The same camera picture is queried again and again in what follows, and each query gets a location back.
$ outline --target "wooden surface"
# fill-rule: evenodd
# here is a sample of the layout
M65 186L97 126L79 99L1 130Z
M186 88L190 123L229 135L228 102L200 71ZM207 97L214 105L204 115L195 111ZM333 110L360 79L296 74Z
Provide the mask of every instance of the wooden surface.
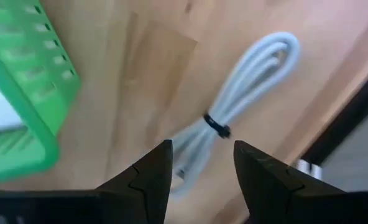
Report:
M86 189L118 174L214 100L253 42L275 31L302 46L293 74L231 125L166 223L241 223L235 139L290 163L368 77L368 1L42 0L82 79L62 156L3 189Z

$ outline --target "black cable tie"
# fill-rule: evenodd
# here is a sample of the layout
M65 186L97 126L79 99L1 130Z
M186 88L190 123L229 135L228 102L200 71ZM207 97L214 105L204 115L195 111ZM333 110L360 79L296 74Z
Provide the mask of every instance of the black cable tie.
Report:
M203 115L203 119L206 121L206 123L213 128L214 130L217 131L217 133L219 134L219 136L223 139L229 138L231 135L231 128L229 128L229 126L224 125L221 126L220 124L218 124L208 113L205 113Z

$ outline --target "plastic crate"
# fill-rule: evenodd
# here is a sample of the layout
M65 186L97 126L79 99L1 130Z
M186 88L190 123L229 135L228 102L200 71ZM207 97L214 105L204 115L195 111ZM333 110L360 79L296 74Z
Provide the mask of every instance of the plastic crate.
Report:
M38 1L0 0L0 92L23 127L0 132L0 180L52 166L79 78Z

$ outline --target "white cable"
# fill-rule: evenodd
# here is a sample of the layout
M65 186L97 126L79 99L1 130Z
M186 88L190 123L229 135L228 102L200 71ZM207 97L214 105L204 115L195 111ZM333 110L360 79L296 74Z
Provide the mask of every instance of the white cable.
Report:
M296 37L287 32L270 34L255 43L232 70L209 115L222 126L229 124L293 70L299 53ZM172 138L173 174L183 179L171 189L174 197L185 194L195 183L209 160L217 136L202 118Z

